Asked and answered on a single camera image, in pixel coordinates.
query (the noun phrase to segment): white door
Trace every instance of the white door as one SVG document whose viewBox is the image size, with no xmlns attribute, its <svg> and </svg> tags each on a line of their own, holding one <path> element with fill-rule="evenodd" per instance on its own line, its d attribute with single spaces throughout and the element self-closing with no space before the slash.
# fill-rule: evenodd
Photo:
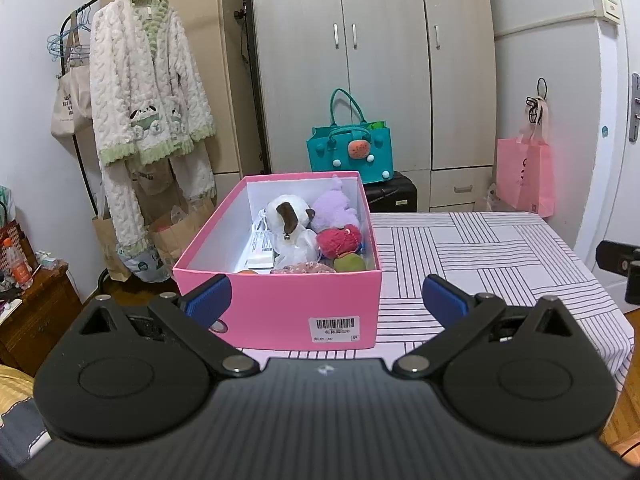
<svg viewBox="0 0 640 480">
<path fill-rule="evenodd" d="M 342 2 L 353 97 L 367 121 L 384 120 L 391 129 L 396 171 L 428 170 L 431 97 L 424 1 Z"/>
<path fill-rule="evenodd" d="M 311 128 L 329 125 L 331 92 L 349 88 L 341 1 L 254 0 L 254 15 L 271 168 L 309 171 Z"/>
<path fill-rule="evenodd" d="M 640 0 L 621 1 L 624 13 L 622 26 L 626 31 L 629 81 L 631 81 L 631 73 L 640 73 Z M 638 227 L 640 219 L 640 140 L 635 143 L 629 142 L 628 125 L 626 131 L 623 131 L 623 128 L 624 126 L 620 127 L 620 134 L 625 136 L 622 172 L 605 239 L 640 246 L 640 228 Z M 626 278 L 600 270 L 597 266 L 593 269 L 593 273 L 623 312 L 638 308 L 637 305 L 625 302 Z"/>
<path fill-rule="evenodd" d="M 489 0 L 426 0 L 434 170 L 491 166 L 495 46 Z"/>
</svg>

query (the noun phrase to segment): teal handbag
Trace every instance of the teal handbag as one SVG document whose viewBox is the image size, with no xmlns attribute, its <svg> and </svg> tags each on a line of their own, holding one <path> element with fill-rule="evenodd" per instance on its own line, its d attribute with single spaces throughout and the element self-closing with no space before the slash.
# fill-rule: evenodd
<svg viewBox="0 0 640 480">
<path fill-rule="evenodd" d="M 360 124 L 338 126 L 335 123 L 334 99 L 345 94 L 360 115 Z M 313 128 L 306 142 L 312 171 L 358 171 L 363 184 L 382 182 L 394 176 L 391 131 L 384 121 L 367 123 L 362 110 L 349 93 L 337 88 L 331 95 L 331 126 Z"/>
</svg>

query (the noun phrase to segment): orange plush charm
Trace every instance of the orange plush charm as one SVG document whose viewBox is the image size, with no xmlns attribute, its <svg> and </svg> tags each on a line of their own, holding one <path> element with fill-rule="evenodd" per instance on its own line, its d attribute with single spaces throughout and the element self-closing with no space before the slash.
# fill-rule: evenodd
<svg viewBox="0 0 640 480">
<path fill-rule="evenodd" d="M 359 160 L 367 158 L 371 153 L 371 145 L 364 139 L 352 140 L 348 146 L 349 156 Z"/>
</svg>

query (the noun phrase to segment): pink shoebox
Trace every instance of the pink shoebox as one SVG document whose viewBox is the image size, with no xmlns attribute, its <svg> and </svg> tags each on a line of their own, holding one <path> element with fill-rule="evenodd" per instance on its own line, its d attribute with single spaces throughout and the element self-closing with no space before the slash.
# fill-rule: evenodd
<svg viewBox="0 0 640 480">
<path fill-rule="evenodd" d="M 369 270 L 237 274 L 244 269 L 243 257 L 258 212 L 282 194 L 299 195 L 311 205 L 331 189 L 334 174 L 342 179 L 342 191 L 358 211 L 363 257 Z M 231 282 L 232 300 L 220 317 L 228 330 L 219 336 L 236 348 L 294 351 L 372 348 L 378 326 L 382 272 L 360 174 L 291 173 L 242 179 L 174 267 L 182 294 L 221 273 Z M 349 331 L 341 331 L 343 326 Z"/>
</svg>

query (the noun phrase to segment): metal ring hole on box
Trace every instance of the metal ring hole on box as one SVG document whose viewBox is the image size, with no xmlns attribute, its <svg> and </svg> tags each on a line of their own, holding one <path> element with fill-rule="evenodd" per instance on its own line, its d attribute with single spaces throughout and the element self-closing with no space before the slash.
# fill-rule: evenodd
<svg viewBox="0 0 640 480">
<path fill-rule="evenodd" d="M 212 332 L 216 334 L 223 334 L 229 330 L 229 327 L 222 320 L 217 320 L 213 325 L 211 325 Z"/>
</svg>

